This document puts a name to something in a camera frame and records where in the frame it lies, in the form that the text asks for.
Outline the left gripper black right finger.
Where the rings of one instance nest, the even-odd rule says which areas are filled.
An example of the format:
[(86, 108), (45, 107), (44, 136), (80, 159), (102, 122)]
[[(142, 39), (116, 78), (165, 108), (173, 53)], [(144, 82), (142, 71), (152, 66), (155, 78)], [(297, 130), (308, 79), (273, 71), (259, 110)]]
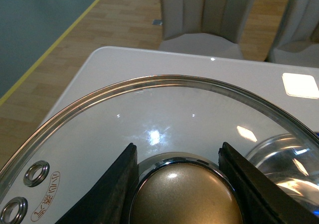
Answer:
[(218, 152), (219, 169), (239, 198), (246, 224), (317, 224), (318, 217), (289, 197), (229, 143)]

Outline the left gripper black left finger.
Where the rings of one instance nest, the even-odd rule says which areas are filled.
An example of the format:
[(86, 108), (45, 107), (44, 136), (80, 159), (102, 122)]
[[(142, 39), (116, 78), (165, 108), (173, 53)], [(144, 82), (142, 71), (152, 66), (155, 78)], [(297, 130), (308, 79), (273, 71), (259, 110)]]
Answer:
[(130, 143), (58, 224), (119, 224), (127, 191), (138, 176), (137, 147)]

